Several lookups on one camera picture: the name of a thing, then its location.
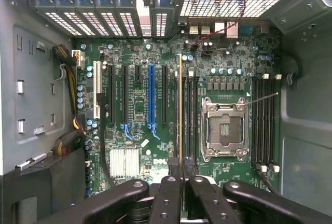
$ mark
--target screw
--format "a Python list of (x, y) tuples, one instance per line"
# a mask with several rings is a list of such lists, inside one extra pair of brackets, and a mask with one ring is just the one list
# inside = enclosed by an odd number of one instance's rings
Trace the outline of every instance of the screw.
[(231, 182), (229, 185), (230, 185), (233, 189), (237, 189), (237, 188), (240, 187), (240, 185), (239, 185), (238, 183), (234, 183), (234, 182)]
[(203, 178), (202, 177), (195, 177), (195, 181), (198, 183), (203, 182)]
[(167, 181), (176, 181), (176, 179), (173, 176), (171, 176), (167, 179)]
[(307, 3), (306, 4), (306, 9), (307, 10), (311, 10), (313, 8), (313, 4), (312, 3)]
[(140, 181), (137, 181), (137, 182), (135, 182), (135, 184), (134, 184), (134, 187), (141, 187), (141, 186), (143, 186), (143, 184), (141, 184), (141, 182)]

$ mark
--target green circuit board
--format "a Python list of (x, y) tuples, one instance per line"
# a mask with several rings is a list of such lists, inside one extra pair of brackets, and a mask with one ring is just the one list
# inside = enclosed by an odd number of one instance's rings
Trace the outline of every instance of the green circuit board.
[[(177, 142), (180, 128), (178, 122), (179, 118), (182, 118), (182, 116), (178, 116), (181, 105), (183, 111), (182, 133), (185, 133), (182, 138), (182, 153), (184, 156), (191, 156), (195, 151), (200, 175), (213, 177), (219, 186), (230, 179), (239, 179), (265, 188), (251, 164), (252, 111), (250, 107), (248, 108), (249, 121), (246, 126), (249, 135), (247, 141), (249, 153), (247, 156), (242, 161), (237, 157), (212, 157), (209, 162), (206, 162), (200, 151), (201, 102), (205, 97), (209, 97), (213, 103), (236, 103), (239, 98), (244, 98), (249, 103), (253, 97), (253, 79), (250, 72), (257, 76), (279, 72), (280, 60), (277, 53), (280, 46), (280, 32), (273, 29), (270, 30), (269, 34), (261, 34), (260, 31), (251, 29), (250, 32), (241, 34), (240, 26), (240, 34), (237, 39), (216, 35), (213, 39), (208, 40), (213, 44), (209, 52), (205, 52), (203, 43), (196, 50), (186, 47), (185, 40), (188, 40), (190, 45), (195, 43), (196, 39), (189, 35), (177, 35), (171, 40), (106, 38), (77, 40), (77, 49), (80, 49), (82, 44), (86, 45), (86, 49), (82, 50), (85, 56), (85, 65), (82, 69), (78, 69), (78, 85), (84, 86), (85, 91), (84, 106), (79, 109), (79, 112), (85, 114), (87, 120), (91, 119), (97, 124), (96, 128), (86, 125), (88, 128), (87, 159), (91, 161), (88, 168), (87, 195), (93, 195), (109, 188), (100, 166), (98, 133), (100, 123), (98, 119), (93, 119), (95, 87), (93, 77), (89, 77), (91, 73), (89, 74), (87, 71), (88, 66), (93, 66), (94, 61), (103, 64), (102, 91), (107, 95), (109, 103), (105, 131), (106, 160), (111, 176), (117, 184), (132, 177), (146, 180), (148, 183), (157, 183), (168, 174), (168, 157), (179, 156), (179, 152), (176, 152), (175, 149), (176, 145), (180, 149)], [(260, 54), (270, 54), (273, 59), (270, 61), (261, 60), (258, 58)], [(181, 59), (181, 68), (179, 67), (179, 59)], [(151, 64), (154, 65), (155, 69), (155, 133), (148, 126), (150, 111), (149, 65)], [(128, 69), (126, 72), (128, 74), (127, 82), (123, 80), (123, 66)], [(137, 78), (138, 66), (140, 67), (140, 78)], [(179, 82), (180, 69), (182, 72), (181, 82), (190, 81), (189, 78), (192, 74), (190, 75), (189, 72), (194, 73), (196, 87), (191, 87), (191, 91), (189, 91), (189, 84), (184, 83), (182, 92), (179, 92), (179, 84), (176, 82)], [(124, 83), (128, 84), (126, 91), (128, 103), (126, 105), (123, 104)], [(275, 92), (280, 90), (278, 82), (274, 89)], [(196, 93), (197, 96), (194, 98), (196, 100), (195, 111), (192, 105), (190, 109), (187, 108), (193, 99), (193, 93)], [(278, 162), (279, 157), (279, 100), (279, 96), (275, 96), (273, 135), (276, 162)], [(129, 128), (127, 132), (123, 128), (123, 111), (128, 113)], [(188, 131), (186, 127), (189, 116), (191, 121), (196, 121), (197, 124), (197, 142), (191, 143), (191, 147), (189, 143), (192, 142), (192, 139), (189, 136), (195, 129), (190, 127)], [(138, 172), (137, 169), (126, 171), (129, 164), (124, 164), (122, 161), (117, 164), (118, 160), (115, 158), (118, 157), (121, 160), (123, 154), (124, 156), (133, 156), (135, 161), (131, 160), (130, 163), (133, 166), (138, 164)], [(267, 177), (277, 188), (278, 173), (269, 170)]]

